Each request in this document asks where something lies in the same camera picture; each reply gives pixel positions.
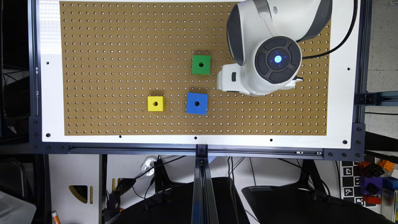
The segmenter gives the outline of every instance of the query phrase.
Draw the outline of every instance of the red object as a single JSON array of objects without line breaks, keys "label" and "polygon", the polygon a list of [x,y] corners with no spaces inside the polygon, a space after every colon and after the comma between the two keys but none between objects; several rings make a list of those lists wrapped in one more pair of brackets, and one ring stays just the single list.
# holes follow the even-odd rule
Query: red object
[{"label": "red object", "polygon": [[363,168],[367,167],[370,164],[372,164],[372,162],[363,161],[363,162],[359,162],[358,166],[359,166],[360,169],[363,169]]},{"label": "red object", "polygon": [[377,196],[363,195],[363,200],[367,203],[372,203],[372,204],[376,204],[376,205],[381,204],[381,198],[379,198]]}]

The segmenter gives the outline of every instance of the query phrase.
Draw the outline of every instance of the brown pegboard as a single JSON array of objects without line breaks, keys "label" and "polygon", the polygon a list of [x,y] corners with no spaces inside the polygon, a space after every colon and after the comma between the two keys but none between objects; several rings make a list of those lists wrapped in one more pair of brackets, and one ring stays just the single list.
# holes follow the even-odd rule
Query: brown pegboard
[{"label": "brown pegboard", "polygon": [[[65,135],[325,135],[328,57],[303,61],[296,89],[263,97],[216,89],[234,63],[226,21],[235,2],[60,2]],[[303,56],[329,48],[330,23],[300,43]],[[211,55],[210,76],[192,55]],[[207,115],[185,112],[187,93],[209,95]],[[147,96],[165,96],[148,112]]]}]

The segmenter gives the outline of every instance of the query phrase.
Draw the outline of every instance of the white robot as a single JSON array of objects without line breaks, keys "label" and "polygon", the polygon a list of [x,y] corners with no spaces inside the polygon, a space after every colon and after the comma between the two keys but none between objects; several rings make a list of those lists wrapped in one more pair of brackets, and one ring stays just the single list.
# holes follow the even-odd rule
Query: white robot
[{"label": "white robot", "polygon": [[314,38],[331,17],[332,0],[247,0],[235,5],[227,21],[234,64],[223,65],[217,89],[251,96],[288,90],[302,54],[296,41]]}]

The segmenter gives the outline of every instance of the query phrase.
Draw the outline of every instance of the aluminum frame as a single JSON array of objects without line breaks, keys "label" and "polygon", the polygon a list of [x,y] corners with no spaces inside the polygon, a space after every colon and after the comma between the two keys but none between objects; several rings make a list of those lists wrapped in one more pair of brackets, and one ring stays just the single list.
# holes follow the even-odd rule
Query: aluminum frame
[{"label": "aluminum frame", "polygon": [[[40,154],[173,154],[195,155],[195,144],[126,144],[126,143],[69,143],[43,142],[41,124],[41,74],[40,74],[40,46],[37,36],[39,22],[38,1],[29,1],[29,58],[30,58],[30,107],[29,121],[29,153]],[[355,93],[366,92],[370,25],[371,0],[360,3],[359,12],[359,39],[357,52],[356,86]],[[208,146],[209,156],[251,156],[251,157],[278,157],[291,159],[324,159],[342,161],[361,161],[364,155],[365,125],[364,106],[356,105],[353,110],[353,125],[351,147],[349,149],[327,149],[309,147],[242,147],[242,146]]]}]

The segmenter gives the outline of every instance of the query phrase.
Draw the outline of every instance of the purple object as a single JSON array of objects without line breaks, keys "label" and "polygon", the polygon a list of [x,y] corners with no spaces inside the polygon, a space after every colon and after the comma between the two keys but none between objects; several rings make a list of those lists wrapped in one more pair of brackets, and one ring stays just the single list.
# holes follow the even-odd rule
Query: purple object
[{"label": "purple object", "polygon": [[372,195],[371,192],[365,190],[368,184],[374,184],[376,187],[380,188],[380,191],[377,194],[381,194],[381,189],[383,188],[383,178],[382,177],[361,177],[361,193],[365,195]]}]

